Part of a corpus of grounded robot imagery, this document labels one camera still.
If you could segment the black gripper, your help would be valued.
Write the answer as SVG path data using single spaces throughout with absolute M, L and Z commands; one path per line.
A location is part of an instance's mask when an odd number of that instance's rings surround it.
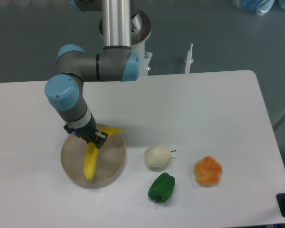
M 105 132 L 98 132 L 96 128 L 96 123 L 89 121 L 85 126 L 80 128 L 71 128 L 68 125 L 63 127 L 68 134 L 74 134 L 78 138 L 82 138 L 87 143 L 92 142 L 98 149 L 100 149 L 106 139 L 108 134 Z

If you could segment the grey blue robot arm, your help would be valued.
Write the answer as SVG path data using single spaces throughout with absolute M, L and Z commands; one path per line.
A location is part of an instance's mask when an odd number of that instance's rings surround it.
M 46 83 L 45 94 L 65 121 L 68 134 L 101 148 L 108 134 L 97 130 L 83 98 L 83 85 L 138 79 L 139 56 L 131 48 L 131 22 L 138 10 L 133 0 L 73 0 L 71 4 L 82 12 L 102 12 L 103 52 L 87 56 L 80 46 L 61 47 L 56 59 L 58 74 Z

